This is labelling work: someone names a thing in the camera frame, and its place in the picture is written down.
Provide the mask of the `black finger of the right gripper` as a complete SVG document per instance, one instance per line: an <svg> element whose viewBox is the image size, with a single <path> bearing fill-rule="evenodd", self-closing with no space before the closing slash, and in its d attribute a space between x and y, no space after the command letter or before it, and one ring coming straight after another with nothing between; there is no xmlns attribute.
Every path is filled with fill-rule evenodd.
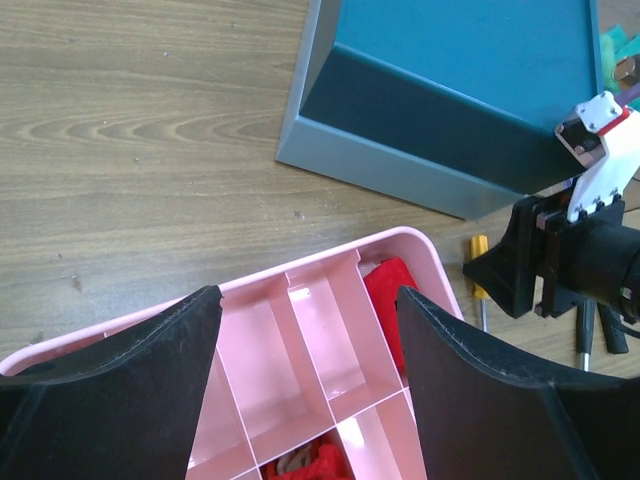
<svg viewBox="0 0 640 480"><path fill-rule="evenodd" d="M482 258L483 286L501 310L514 319L533 308L536 268L532 254L535 208L539 203L539 197L516 202L503 237ZM470 260L463 265L463 274L472 281Z"/></svg>

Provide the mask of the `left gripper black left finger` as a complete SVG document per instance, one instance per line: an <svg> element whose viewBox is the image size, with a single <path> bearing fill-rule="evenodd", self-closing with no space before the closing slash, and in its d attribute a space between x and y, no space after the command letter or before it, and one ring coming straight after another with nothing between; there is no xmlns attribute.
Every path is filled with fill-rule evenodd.
<svg viewBox="0 0 640 480"><path fill-rule="evenodd" d="M115 335L3 376L2 478L185 478L221 299L205 286Z"/></svg>

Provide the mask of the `teal drawer box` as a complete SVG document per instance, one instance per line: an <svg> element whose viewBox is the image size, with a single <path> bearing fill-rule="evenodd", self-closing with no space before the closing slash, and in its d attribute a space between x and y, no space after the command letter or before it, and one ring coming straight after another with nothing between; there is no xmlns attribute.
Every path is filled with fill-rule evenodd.
<svg viewBox="0 0 640 480"><path fill-rule="evenodd" d="M313 1L279 162L462 219L578 175L555 127L603 87L593 1Z"/></svg>

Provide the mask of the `orange yellow screwdriver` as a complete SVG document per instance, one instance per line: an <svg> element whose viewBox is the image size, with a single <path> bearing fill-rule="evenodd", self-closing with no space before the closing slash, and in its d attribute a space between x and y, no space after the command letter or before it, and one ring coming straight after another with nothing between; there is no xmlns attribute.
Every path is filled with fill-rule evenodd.
<svg viewBox="0 0 640 480"><path fill-rule="evenodd" d="M484 279L483 273L480 268L484 266L482 263L483 255L489 250L488 237L484 234L474 235L470 239L470 253L471 253L471 279L473 282L473 295L479 302L480 308L480 323L481 328L485 333L489 332L489 315L488 315L488 300L490 298L482 280Z"/></svg>

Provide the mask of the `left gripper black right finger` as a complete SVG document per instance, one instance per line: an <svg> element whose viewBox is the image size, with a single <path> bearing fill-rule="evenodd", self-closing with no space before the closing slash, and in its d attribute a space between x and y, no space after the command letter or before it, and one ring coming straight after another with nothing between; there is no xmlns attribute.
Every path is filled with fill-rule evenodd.
<svg viewBox="0 0 640 480"><path fill-rule="evenodd" d="M396 300L431 479L635 479L639 382L530 354L418 291Z"/></svg>

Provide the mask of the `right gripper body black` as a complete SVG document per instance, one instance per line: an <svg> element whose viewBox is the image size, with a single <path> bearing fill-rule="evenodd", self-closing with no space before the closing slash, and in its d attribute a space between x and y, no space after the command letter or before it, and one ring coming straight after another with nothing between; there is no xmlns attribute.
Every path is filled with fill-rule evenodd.
<svg viewBox="0 0 640 480"><path fill-rule="evenodd" d="M536 195L537 272L543 279L535 311L558 317L586 299L612 308L627 320L639 318L639 231L622 225L625 202L596 203L589 214L567 219L569 194Z"/></svg>

